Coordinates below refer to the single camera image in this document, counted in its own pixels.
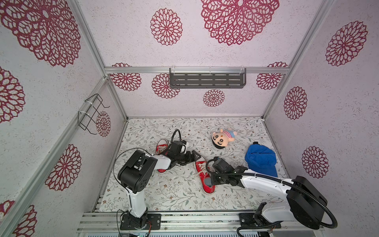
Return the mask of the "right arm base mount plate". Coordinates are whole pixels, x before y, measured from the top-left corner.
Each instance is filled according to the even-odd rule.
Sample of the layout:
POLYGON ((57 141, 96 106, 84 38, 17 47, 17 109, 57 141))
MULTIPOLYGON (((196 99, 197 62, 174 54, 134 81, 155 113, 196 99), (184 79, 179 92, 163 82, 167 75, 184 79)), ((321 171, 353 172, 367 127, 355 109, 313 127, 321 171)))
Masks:
POLYGON ((240 213, 240 225, 242 229, 275 229, 281 228, 281 222, 271 223, 263 218, 262 215, 254 213, 240 213))

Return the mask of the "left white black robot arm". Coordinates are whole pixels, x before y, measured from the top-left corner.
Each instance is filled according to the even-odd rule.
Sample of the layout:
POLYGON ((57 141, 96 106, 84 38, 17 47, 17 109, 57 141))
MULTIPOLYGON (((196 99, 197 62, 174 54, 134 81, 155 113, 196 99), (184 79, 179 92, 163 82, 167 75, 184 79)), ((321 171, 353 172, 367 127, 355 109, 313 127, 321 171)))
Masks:
POLYGON ((158 155, 137 148, 117 174, 117 180, 129 195, 128 215, 132 222, 142 226, 147 221, 144 189, 155 170, 170 170, 175 166, 195 163, 200 158, 198 152, 187 150, 187 142, 182 139, 178 129, 173 132, 168 147, 158 155))

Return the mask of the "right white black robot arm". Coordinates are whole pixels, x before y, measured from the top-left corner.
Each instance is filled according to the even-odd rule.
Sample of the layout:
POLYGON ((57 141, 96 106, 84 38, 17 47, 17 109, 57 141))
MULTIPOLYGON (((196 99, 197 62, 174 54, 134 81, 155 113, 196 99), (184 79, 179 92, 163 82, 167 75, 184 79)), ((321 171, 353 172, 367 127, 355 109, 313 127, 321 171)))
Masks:
POLYGON ((296 221, 303 226, 318 230, 320 227, 335 229, 338 221, 327 207, 327 199, 304 177, 295 179, 280 179, 262 174, 244 166, 232 167, 224 159, 215 157, 205 163, 205 169, 210 177, 205 184, 217 186, 228 184, 245 189, 255 189, 282 201, 269 204, 263 202, 254 213, 240 214, 242 230, 268 231, 279 228, 283 222, 296 221))

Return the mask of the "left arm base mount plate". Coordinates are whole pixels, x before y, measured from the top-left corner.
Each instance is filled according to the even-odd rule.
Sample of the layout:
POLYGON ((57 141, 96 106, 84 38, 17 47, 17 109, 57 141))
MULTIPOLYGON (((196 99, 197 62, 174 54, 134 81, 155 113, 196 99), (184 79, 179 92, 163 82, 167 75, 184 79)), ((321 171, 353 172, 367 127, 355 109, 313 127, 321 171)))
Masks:
POLYGON ((145 213, 141 218, 131 214, 124 214, 121 219, 120 230, 159 230, 161 225, 161 214, 145 213))

